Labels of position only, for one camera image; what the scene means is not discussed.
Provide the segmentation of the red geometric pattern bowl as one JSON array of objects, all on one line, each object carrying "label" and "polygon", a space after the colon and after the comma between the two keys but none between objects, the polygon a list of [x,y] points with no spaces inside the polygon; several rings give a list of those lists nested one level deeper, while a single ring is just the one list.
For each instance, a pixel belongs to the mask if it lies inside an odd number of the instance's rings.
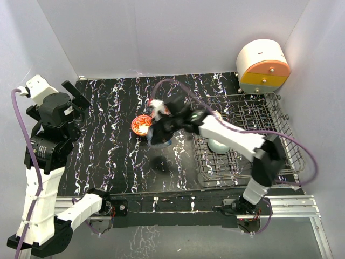
[{"label": "red geometric pattern bowl", "polygon": [[154,107],[152,106],[151,108],[151,118],[155,118],[156,113],[158,114],[164,114],[164,115],[171,115],[171,112],[166,106],[159,106],[159,107]]}]

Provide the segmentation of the teal dotted pattern bowl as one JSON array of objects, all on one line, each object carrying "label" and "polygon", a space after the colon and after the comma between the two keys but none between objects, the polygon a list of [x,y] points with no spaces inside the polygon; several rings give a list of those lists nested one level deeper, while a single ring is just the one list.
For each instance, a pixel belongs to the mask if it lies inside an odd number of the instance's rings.
[{"label": "teal dotted pattern bowl", "polygon": [[209,149],[216,154],[224,154],[230,150],[229,146],[220,143],[214,139],[208,139]]}]

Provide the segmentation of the blue white pattern bowl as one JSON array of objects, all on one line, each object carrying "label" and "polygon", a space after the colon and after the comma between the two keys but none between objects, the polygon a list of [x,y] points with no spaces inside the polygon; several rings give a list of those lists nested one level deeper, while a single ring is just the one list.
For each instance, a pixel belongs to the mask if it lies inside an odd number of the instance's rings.
[{"label": "blue white pattern bowl", "polygon": [[150,129],[147,133],[148,145],[151,148],[166,148],[172,144],[172,140],[162,139],[154,132],[153,129]]}]

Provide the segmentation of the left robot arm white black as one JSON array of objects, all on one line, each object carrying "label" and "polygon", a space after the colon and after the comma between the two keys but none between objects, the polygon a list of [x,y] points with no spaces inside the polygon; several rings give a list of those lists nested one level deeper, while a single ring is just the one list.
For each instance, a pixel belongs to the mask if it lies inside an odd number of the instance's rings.
[{"label": "left robot arm white black", "polygon": [[23,250],[32,256],[49,257],[64,251],[74,231],[95,213],[111,210],[107,191],[92,188],[80,200],[61,213],[55,213],[60,179],[67,158],[81,132],[78,119],[84,119],[90,102],[70,81],[64,92],[35,75],[11,92],[12,105],[24,135],[26,191],[23,215],[7,246],[23,258]]}]

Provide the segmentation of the white bowl orange leaves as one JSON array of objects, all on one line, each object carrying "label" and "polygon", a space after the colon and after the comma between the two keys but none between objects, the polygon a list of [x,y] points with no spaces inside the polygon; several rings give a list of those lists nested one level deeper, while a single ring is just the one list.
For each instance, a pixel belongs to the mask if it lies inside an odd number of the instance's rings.
[{"label": "white bowl orange leaves", "polygon": [[212,112],[213,112],[214,116],[217,117],[217,119],[219,119],[221,121],[223,120],[222,115],[218,111],[212,111]]}]

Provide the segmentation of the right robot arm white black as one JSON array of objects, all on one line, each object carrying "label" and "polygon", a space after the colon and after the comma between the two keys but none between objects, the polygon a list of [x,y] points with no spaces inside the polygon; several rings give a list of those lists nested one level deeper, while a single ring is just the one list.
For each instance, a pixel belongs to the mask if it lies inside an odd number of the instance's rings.
[{"label": "right robot arm white black", "polygon": [[180,97],[168,102],[151,99],[148,108],[154,117],[147,133],[151,147],[164,148],[179,130],[215,140],[243,155],[252,164],[250,180],[243,194],[227,210],[253,214],[285,165],[279,136],[244,131],[216,117],[209,108],[195,110]]}]

